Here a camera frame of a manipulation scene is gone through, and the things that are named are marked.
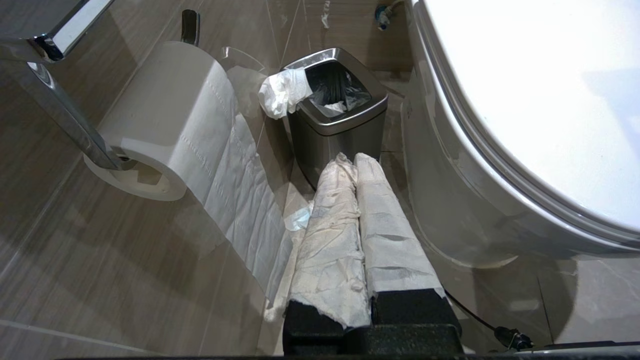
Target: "cable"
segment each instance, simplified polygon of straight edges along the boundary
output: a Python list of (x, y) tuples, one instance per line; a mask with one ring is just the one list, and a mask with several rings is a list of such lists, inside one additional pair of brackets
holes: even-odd
[(460, 303), (460, 301), (458, 301), (456, 298), (454, 298), (453, 296), (451, 296), (451, 294), (445, 289), (444, 293), (447, 294), (447, 297), (449, 297), (451, 299), (451, 301), (455, 302), (456, 305), (458, 305), (458, 307), (460, 309), (462, 309), (462, 311), (466, 312), (467, 314), (471, 315), (471, 317), (473, 317), (474, 319), (476, 319), (479, 323), (483, 324), (484, 326), (488, 327), (489, 329), (491, 329), (491, 331), (495, 331), (495, 327), (491, 326), (488, 322), (482, 320), (480, 318), (480, 316), (477, 316), (476, 314), (472, 313), (471, 310), (467, 309), (466, 306), (464, 306), (462, 303)]
[(488, 322), (482, 320), (480, 316), (477, 316), (476, 314), (472, 313), (471, 310), (467, 309), (467, 307), (464, 306), (462, 303), (460, 303), (458, 299), (451, 296), (451, 294), (446, 289), (444, 290), (444, 293), (447, 294), (447, 296), (451, 299), (451, 301), (455, 302), (456, 305), (458, 305), (458, 307), (462, 309), (462, 311), (464, 311), (468, 315), (471, 315), (471, 317), (476, 319), (479, 323), (491, 329), (495, 338), (502, 345), (504, 345), (507, 348), (507, 350), (513, 348), (517, 351), (520, 351), (525, 348), (533, 347), (533, 341), (531, 341), (531, 339), (528, 336), (518, 331), (518, 329), (508, 329), (504, 326), (498, 326), (498, 327), (491, 326)]

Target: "toilet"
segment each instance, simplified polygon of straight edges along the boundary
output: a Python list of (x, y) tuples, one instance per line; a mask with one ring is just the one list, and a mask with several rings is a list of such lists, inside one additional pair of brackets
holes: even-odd
[(412, 207), (453, 262), (640, 256), (640, 4), (407, 0)]

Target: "stainless steel trash can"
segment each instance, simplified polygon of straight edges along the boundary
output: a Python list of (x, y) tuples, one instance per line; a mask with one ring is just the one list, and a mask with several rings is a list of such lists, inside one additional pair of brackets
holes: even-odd
[[(362, 63), (340, 48), (296, 60), (282, 70), (304, 68), (313, 94), (289, 114), (293, 151), (315, 188), (330, 160), (343, 152), (380, 159), (387, 91)], [(343, 113), (325, 105), (342, 107)]]

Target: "toilet paper roll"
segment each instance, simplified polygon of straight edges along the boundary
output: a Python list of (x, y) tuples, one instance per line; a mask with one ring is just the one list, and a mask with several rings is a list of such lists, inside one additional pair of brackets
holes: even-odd
[(159, 44), (98, 130), (138, 163), (112, 171), (85, 157), (97, 176), (154, 200), (177, 200), (189, 188), (273, 299), (292, 243), (218, 62), (192, 45)]

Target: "toilet seat lid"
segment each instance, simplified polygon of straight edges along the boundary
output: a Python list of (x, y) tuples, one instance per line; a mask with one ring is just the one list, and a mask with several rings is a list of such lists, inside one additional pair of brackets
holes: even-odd
[(556, 216), (640, 246), (640, 2), (418, 4), (483, 156)]

